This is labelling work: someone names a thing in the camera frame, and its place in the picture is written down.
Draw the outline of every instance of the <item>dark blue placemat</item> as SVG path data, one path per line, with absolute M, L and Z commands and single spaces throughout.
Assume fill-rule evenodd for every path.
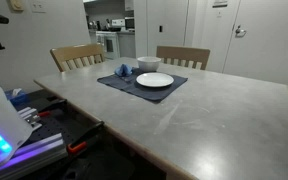
M 140 69 L 133 68 L 133 73 L 129 77 L 118 77 L 113 74 L 110 76 L 98 78 L 97 81 L 154 102 L 162 101 L 175 89 L 177 89 L 187 81 L 187 78 L 170 75 L 174 78 L 174 82 L 171 85 L 165 87 L 151 88 L 142 86 L 136 82 L 137 76 L 141 74 L 143 74 L 143 72 Z

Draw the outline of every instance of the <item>wooden chair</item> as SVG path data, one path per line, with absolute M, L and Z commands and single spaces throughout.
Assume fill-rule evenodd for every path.
M 51 49 L 51 55 L 61 72 L 105 61 L 102 46 L 88 44 Z
M 196 69 L 197 63 L 201 63 L 201 70 L 205 70 L 209 55 L 210 50 L 208 49 L 172 46 L 158 46 L 156 52 L 156 56 L 162 58 L 162 61 L 166 64 L 184 65 L 185 67 L 189 67 L 192 64 L 192 68 Z

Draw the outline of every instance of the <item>table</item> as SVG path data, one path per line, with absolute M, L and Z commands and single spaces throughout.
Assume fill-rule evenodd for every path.
M 98 83 L 120 58 L 35 82 L 108 130 L 171 179 L 288 179 L 288 87 L 160 64 L 188 81 L 159 104 Z

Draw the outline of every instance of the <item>white bowl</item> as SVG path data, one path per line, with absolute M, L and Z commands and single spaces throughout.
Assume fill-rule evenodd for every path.
M 161 58 L 157 57 L 139 57 L 137 58 L 138 67 L 144 72 L 155 72 L 161 62 Z

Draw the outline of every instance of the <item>white plate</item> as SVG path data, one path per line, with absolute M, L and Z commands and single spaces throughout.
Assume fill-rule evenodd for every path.
M 147 87 L 164 87 L 174 82 L 172 76 L 163 73 L 145 73 L 136 78 L 136 81 Z

